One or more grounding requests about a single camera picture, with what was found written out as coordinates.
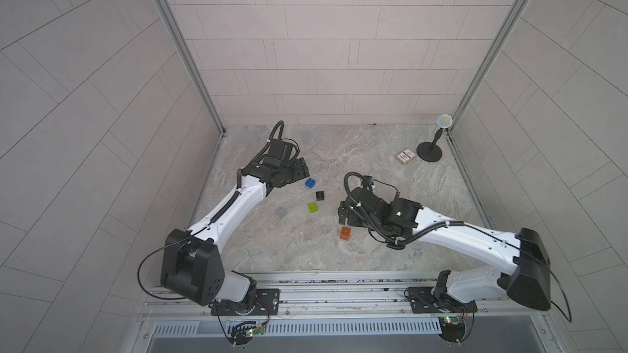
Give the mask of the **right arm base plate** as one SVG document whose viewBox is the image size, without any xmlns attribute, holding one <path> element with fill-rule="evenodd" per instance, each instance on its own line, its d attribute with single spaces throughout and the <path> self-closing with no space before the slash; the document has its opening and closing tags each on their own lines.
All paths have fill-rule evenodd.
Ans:
<svg viewBox="0 0 628 353">
<path fill-rule="evenodd" d="M 404 297 L 410 302 L 414 314 L 453 313 L 473 314 L 478 311 L 475 301 L 462 303 L 447 293 L 434 296 L 430 287 L 410 287 L 405 290 Z"/>
</svg>

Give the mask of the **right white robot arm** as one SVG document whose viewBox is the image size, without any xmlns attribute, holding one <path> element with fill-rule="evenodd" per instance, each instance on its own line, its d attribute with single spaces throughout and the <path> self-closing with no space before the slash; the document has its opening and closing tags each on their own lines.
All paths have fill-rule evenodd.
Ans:
<svg viewBox="0 0 628 353">
<path fill-rule="evenodd" d="M 409 244 L 436 244 L 483 262 L 472 271 L 443 271 L 430 293 L 440 311 L 467 311 L 477 301 L 507 297 L 537 311 L 555 307 L 551 285 L 559 283 L 540 235 L 523 228 L 517 233 L 478 227 L 442 215 L 422 204 L 395 196 L 387 202 L 375 194 L 377 180 L 363 176 L 361 185 L 343 186 L 339 223 L 363 227 L 392 250 Z"/>
</svg>

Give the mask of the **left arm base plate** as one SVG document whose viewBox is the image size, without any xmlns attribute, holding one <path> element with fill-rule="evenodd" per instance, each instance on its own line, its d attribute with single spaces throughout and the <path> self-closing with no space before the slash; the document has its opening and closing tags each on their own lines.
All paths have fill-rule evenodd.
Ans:
<svg viewBox="0 0 628 353">
<path fill-rule="evenodd" d="M 280 301 L 279 289 L 250 289 L 240 302 L 221 300 L 211 309 L 212 316 L 276 315 Z"/>
</svg>

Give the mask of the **red orange lego brick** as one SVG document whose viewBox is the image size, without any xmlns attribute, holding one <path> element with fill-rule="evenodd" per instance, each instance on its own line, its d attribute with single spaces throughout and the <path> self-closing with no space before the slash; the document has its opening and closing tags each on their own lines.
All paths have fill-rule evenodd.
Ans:
<svg viewBox="0 0 628 353">
<path fill-rule="evenodd" d="M 348 241 L 350 239 L 351 229 L 349 227 L 342 227 L 340 231 L 340 239 Z"/>
</svg>

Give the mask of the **grey lego brick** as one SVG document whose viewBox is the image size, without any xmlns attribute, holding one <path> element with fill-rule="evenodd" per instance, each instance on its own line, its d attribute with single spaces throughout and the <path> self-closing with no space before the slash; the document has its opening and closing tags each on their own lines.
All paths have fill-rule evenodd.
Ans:
<svg viewBox="0 0 628 353">
<path fill-rule="evenodd" d="M 277 208 L 277 209 L 276 209 L 276 215 L 277 215 L 279 218 L 283 218 L 283 217 L 285 217 L 285 216 L 287 215 L 287 211 L 286 211 L 286 209 L 285 209 L 285 208 L 283 208 L 283 207 L 279 207 L 279 208 Z"/>
</svg>

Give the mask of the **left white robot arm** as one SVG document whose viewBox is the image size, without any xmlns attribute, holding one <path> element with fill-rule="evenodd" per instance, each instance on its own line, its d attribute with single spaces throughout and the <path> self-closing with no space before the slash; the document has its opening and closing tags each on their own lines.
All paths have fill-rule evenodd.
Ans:
<svg viewBox="0 0 628 353">
<path fill-rule="evenodd" d="M 219 204 L 187 230 L 173 230 L 162 251 L 160 284 L 174 297 L 145 294 L 160 301 L 188 300 L 202 307 L 227 302 L 238 312 L 250 313 L 257 302 L 257 282 L 235 271 L 226 271 L 221 254 L 227 241 L 250 212 L 276 188 L 309 177 L 298 143 L 270 138 L 265 147 L 237 171 L 236 185 Z"/>
</svg>

